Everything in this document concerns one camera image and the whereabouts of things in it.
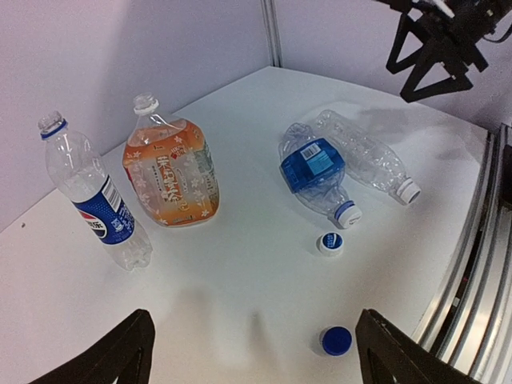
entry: white bottle cap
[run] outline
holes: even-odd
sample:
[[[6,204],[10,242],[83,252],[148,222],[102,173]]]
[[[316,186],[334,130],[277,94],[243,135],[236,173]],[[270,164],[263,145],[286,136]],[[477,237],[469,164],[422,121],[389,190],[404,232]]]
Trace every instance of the white bottle cap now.
[[[343,252],[342,236],[335,232],[324,234],[317,240],[317,247],[324,256],[339,256]]]
[[[152,93],[146,92],[139,94],[134,98],[134,112],[138,116],[150,114],[158,108],[158,100],[153,97]]]
[[[350,228],[353,224],[358,222],[359,219],[361,219],[361,216],[361,210],[354,204],[352,200],[345,202],[334,214],[334,218],[338,221],[339,225],[342,226],[344,230]]]
[[[411,204],[421,192],[422,190],[418,184],[416,184],[412,178],[408,178],[397,189],[397,196],[407,205]]]

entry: bottle label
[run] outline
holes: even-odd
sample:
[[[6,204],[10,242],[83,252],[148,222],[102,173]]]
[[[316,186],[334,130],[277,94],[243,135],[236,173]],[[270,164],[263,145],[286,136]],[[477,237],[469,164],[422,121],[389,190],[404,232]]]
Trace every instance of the bottle label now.
[[[211,218],[219,205],[219,190],[210,148],[192,122],[160,139],[168,127],[136,130],[150,143],[126,144],[122,164],[138,200],[149,216],[164,226],[184,226]]]
[[[106,178],[100,191],[86,202],[73,202],[89,227],[105,244],[127,240],[135,229],[135,219],[116,190],[112,179]]]
[[[345,166],[342,156],[324,138],[308,142],[281,164],[292,193],[336,174]]]

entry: blue label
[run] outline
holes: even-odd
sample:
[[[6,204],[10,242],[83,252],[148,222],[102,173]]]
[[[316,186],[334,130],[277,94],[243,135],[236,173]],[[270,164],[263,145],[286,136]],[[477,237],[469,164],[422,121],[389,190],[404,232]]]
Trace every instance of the blue label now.
[[[110,176],[100,191],[86,202],[73,202],[89,227],[105,244],[127,240],[135,228],[135,219]]]
[[[281,169],[292,193],[336,174],[345,166],[343,158],[324,138],[308,142],[284,159]]]

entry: gray wall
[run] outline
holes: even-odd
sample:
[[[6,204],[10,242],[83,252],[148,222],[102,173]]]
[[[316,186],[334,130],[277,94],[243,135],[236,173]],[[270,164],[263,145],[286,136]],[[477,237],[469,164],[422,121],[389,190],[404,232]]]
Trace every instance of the gray wall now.
[[[176,110],[269,65],[259,0],[3,2],[0,230],[51,189],[37,121],[60,110],[105,153],[151,90]]]
[[[385,68],[399,13],[372,0],[275,1],[284,67],[399,94],[406,75]],[[511,15],[502,20],[498,35],[511,22]],[[510,123],[512,38],[479,47],[490,67],[481,74],[472,68],[472,90],[422,103],[481,126]]]

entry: metal rail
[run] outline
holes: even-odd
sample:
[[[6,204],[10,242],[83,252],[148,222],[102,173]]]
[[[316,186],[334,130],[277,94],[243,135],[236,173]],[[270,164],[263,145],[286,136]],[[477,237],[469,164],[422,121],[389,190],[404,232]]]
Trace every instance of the metal rail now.
[[[503,382],[512,359],[512,211],[501,200],[511,130],[489,134],[453,259],[413,334],[425,350],[489,384]]]

